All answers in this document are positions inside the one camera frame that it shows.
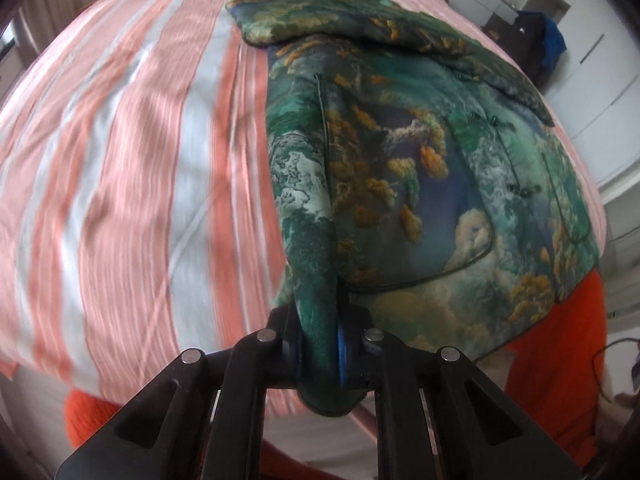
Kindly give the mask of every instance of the cable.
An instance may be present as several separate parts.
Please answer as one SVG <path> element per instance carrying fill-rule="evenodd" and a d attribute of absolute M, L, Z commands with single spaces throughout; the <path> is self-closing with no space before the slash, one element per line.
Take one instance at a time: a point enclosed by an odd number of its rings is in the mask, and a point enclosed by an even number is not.
<path fill-rule="evenodd" d="M 638 344 L 638 342 L 640 342 L 640 339 L 637 339 L 635 337 L 623 337 L 622 339 L 617 339 L 616 341 L 613 341 L 611 343 L 609 343 L 608 345 L 606 345 L 605 347 L 601 348 L 600 350 L 598 350 L 593 357 L 591 358 L 591 371 L 593 372 L 593 378 L 596 381 L 596 384 L 598 385 L 598 391 L 600 392 L 600 395 L 607 401 L 610 402 L 611 404 L 613 404 L 613 401 L 611 399 L 609 399 L 609 397 L 607 397 L 604 392 L 602 391 L 602 383 L 600 382 L 598 375 L 596 374 L 596 358 L 602 354 L 603 352 L 606 352 L 609 348 L 611 348 L 612 346 L 617 345 L 618 343 L 636 343 Z"/>

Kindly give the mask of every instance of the bed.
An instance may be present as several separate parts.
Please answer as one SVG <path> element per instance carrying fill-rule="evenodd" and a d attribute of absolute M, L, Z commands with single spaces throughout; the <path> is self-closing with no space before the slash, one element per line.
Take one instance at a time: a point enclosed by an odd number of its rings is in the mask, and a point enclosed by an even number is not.
<path fill-rule="evenodd" d="M 99 0 L 0 112 L 0 353 L 124 403 L 181 350 L 266 323 L 286 258 L 267 160 L 267 57 L 229 0 Z M 509 61 L 444 0 L 393 0 Z M 600 250 L 596 186 L 554 117 Z M 297 409 L 289 394 L 268 410 Z"/>

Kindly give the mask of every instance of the orange blanket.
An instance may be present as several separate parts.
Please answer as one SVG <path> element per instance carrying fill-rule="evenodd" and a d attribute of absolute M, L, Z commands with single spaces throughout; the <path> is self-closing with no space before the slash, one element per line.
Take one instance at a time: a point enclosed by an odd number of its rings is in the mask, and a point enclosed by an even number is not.
<path fill-rule="evenodd" d="M 581 467 L 595 456 L 598 383 L 591 359 L 606 345 L 602 279 L 592 270 L 564 303 L 510 346 L 506 392 Z M 603 354 L 596 359 L 602 376 Z"/>

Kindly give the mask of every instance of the white object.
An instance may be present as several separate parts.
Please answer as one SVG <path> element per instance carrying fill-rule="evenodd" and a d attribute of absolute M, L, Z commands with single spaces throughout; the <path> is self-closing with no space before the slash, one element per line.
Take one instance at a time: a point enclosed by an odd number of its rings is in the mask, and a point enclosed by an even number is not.
<path fill-rule="evenodd" d="M 24 67 L 18 49 L 13 47 L 0 61 L 0 107 L 23 72 Z"/>

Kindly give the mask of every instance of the green patterned jacket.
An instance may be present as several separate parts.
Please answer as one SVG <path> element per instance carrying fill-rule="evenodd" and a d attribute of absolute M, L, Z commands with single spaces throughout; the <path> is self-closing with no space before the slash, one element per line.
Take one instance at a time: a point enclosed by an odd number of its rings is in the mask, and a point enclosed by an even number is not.
<path fill-rule="evenodd" d="M 300 393 L 344 413 L 338 284 L 408 345 L 478 359 L 544 319 L 598 260 L 580 184 L 531 83 L 386 0 L 235 0 L 268 47 L 267 132 L 305 333 Z"/>

